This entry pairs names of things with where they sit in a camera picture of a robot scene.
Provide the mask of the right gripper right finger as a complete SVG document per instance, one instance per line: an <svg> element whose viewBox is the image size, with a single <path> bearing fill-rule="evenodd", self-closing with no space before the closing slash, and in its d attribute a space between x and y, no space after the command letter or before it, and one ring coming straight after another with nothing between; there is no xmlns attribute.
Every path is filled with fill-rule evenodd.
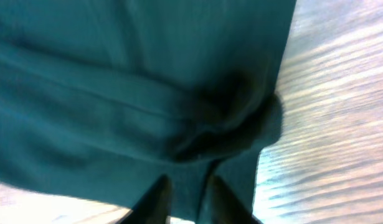
<svg viewBox="0 0 383 224"><path fill-rule="evenodd" d="M207 180L197 224L263 224L249 212L230 187L216 175Z"/></svg>

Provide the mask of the black polo shirt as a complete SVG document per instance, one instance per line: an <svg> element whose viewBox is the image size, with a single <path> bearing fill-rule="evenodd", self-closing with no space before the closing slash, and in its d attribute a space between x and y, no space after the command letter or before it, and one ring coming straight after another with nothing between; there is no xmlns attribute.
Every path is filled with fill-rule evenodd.
<svg viewBox="0 0 383 224"><path fill-rule="evenodd" d="M196 220L211 175L251 210L295 2L0 0L0 182Z"/></svg>

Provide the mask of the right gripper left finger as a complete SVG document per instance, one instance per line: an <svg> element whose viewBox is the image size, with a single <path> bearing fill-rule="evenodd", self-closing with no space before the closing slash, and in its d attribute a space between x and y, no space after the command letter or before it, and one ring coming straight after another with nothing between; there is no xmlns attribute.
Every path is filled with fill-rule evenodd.
<svg viewBox="0 0 383 224"><path fill-rule="evenodd" d="M168 224L171 213L172 185L161 176L116 224Z"/></svg>

